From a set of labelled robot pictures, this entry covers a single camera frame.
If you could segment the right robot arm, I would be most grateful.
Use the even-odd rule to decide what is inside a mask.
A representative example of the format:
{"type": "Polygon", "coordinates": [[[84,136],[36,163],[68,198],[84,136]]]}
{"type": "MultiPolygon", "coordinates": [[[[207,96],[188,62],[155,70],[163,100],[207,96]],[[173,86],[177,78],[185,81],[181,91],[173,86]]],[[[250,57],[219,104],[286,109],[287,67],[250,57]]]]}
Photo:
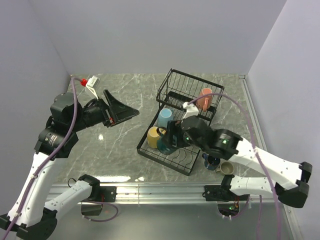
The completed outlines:
{"type": "Polygon", "coordinates": [[[168,150],[196,147],[213,158],[249,167],[263,175],[227,174],[220,186],[206,190],[205,197],[209,201],[229,202],[237,197],[274,194],[282,204],[293,208],[303,208],[306,203],[313,167],[308,162],[284,160],[254,147],[230,130],[212,129],[197,116],[169,121],[164,137],[168,150]]]}

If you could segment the light blue mug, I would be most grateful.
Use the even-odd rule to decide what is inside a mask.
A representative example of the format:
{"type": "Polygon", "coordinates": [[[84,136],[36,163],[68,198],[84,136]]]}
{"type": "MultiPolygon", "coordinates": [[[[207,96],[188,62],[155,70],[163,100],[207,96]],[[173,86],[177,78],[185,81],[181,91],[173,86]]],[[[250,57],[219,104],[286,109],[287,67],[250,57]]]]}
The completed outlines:
{"type": "Polygon", "coordinates": [[[159,128],[167,128],[168,122],[173,121],[173,112],[169,108],[163,108],[157,117],[157,126],[159,128]]]}

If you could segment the pink mug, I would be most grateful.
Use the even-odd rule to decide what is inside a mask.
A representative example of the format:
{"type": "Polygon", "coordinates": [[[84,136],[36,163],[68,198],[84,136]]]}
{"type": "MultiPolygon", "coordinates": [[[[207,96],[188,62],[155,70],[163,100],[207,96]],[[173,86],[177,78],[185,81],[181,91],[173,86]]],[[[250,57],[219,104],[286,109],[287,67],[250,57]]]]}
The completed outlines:
{"type": "MultiPolygon", "coordinates": [[[[203,88],[199,94],[199,97],[202,97],[204,95],[212,93],[212,90],[210,88],[203,88]]],[[[212,95],[208,95],[205,97],[202,97],[196,101],[196,106],[203,112],[206,112],[209,107],[211,106],[212,102],[212,95]]]]}

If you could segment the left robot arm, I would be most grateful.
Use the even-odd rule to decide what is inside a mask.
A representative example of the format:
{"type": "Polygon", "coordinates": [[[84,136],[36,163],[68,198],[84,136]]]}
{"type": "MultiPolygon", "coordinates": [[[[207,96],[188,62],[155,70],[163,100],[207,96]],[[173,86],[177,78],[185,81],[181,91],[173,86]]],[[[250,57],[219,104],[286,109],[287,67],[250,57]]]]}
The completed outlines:
{"type": "Polygon", "coordinates": [[[91,99],[86,105],[81,105],[71,92],[55,97],[45,129],[38,136],[23,189],[11,210],[0,217],[3,230],[15,232],[22,240],[46,240],[58,221],[79,202],[114,201],[113,195],[101,189],[100,181],[88,174],[56,198],[47,199],[56,176],[78,142],[77,132],[97,124],[114,127],[139,114],[108,90],[103,93],[104,98],[91,99]]]}

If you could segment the cream yellow mug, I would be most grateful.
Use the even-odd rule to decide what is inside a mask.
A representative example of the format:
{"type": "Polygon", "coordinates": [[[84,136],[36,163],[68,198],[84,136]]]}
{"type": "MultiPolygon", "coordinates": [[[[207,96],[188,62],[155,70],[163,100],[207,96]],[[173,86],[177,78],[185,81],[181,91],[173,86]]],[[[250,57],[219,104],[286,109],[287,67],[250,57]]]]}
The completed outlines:
{"type": "Polygon", "coordinates": [[[147,132],[147,144],[149,147],[156,149],[157,141],[166,133],[166,128],[152,126],[147,132]]]}

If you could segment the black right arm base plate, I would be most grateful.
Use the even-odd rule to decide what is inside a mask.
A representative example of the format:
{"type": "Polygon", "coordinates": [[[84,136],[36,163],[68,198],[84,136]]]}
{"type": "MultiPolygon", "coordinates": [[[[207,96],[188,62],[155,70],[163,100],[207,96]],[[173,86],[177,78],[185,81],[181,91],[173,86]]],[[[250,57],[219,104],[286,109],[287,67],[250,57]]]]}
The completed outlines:
{"type": "Polygon", "coordinates": [[[246,201],[250,195],[237,195],[228,188],[223,188],[220,185],[205,185],[202,197],[205,198],[207,202],[231,202],[235,200],[246,201]]]}

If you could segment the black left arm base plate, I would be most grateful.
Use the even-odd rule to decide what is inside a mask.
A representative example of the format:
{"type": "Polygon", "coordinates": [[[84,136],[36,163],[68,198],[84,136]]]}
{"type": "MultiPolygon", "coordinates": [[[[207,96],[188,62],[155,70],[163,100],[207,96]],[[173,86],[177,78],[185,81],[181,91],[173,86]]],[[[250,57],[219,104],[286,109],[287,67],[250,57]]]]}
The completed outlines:
{"type": "Polygon", "coordinates": [[[114,203],[117,197],[116,186],[101,186],[99,193],[103,202],[114,203]]]}

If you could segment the dark green mug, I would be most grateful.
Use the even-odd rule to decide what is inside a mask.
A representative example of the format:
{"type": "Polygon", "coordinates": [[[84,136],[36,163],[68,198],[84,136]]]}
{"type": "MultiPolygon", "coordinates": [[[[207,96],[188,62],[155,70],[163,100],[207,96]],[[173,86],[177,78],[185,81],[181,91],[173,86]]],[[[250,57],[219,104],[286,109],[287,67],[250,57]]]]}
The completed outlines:
{"type": "Polygon", "coordinates": [[[178,148],[173,145],[173,136],[167,133],[166,128],[157,127],[156,133],[160,137],[156,142],[156,147],[162,154],[171,155],[178,150],[178,148]]]}

